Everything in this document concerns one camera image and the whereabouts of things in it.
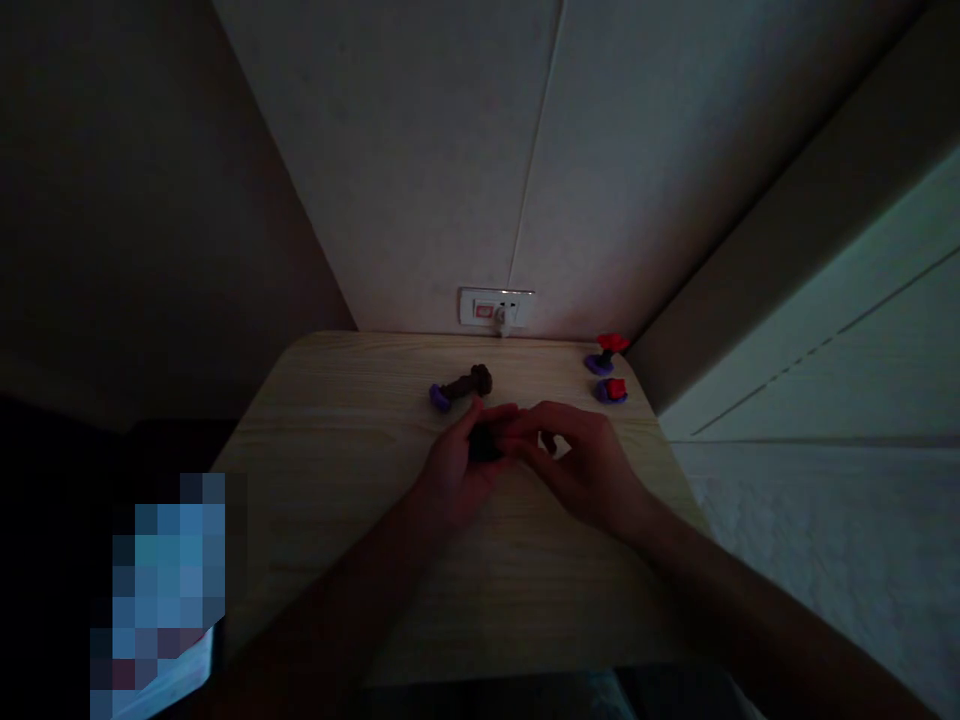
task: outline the table surface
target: table surface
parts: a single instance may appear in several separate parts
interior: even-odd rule
[[[626,380],[629,400],[601,405],[591,396],[598,378],[583,358],[596,351],[587,343],[342,332],[316,333],[290,347],[214,467],[245,476],[249,503],[246,593],[238,602],[228,598],[228,656],[407,490],[437,433],[467,403],[442,415],[428,388],[476,363],[493,376],[488,406],[555,400],[606,413],[647,486],[708,534],[623,358],[615,359],[611,377]],[[669,598],[647,567],[570,518],[520,466],[502,476],[477,521],[431,569],[367,684],[690,656]]]

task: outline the electrical outlet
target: electrical outlet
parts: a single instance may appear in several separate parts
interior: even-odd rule
[[[514,310],[513,327],[526,327],[535,293],[529,290],[460,288],[460,324],[496,327],[498,308]]]

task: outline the charger cable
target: charger cable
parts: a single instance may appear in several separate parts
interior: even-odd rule
[[[510,330],[513,328],[513,323],[517,319],[516,306],[501,305],[497,308],[494,319],[497,321],[497,327],[500,329],[500,337],[510,337]]]

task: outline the hand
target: hand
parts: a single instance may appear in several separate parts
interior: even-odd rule
[[[430,504],[453,529],[468,525],[493,490],[497,476],[512,464],[509,457],[490,463],[468,462],[470,431],[477,423],[499,425],[519,416],[515,404],[484,410],[483,401],[474,396],[466,414],[433,443],[411,493]]]
[[[498,432],[500,450],[522,458],[571,515],[623,541],[631,539],[652,495],[634,474],[606,415],[542,402]],[[537,445],[537,432],[547,450]],[[554,460],[557,435],[572,449]]]

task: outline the purple clay disc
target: purple clay disc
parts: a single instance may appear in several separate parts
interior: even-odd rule
[[[587,355],[583,359],[583,364],[586,365],[587,369],[594,375],[600,375],[603,377],[604,375],[609,375],[613,372],[613,363],[610,363],[606,366],[600,365],[599,361],[601,357],[601,355]]]
[[[440,412],[450,412],[451,403],[443,396],[436,383],[430,386],[430,404]]]
[[[611,400],[610,396],[607,395],[607,385],[605,380],[601,380],[597,383],[597,386],[593,389],[593,396],[604,405],[619,405],[622,402],[626,402],[627,398],[630,397],[627,393],[624,393],[622,398]]]

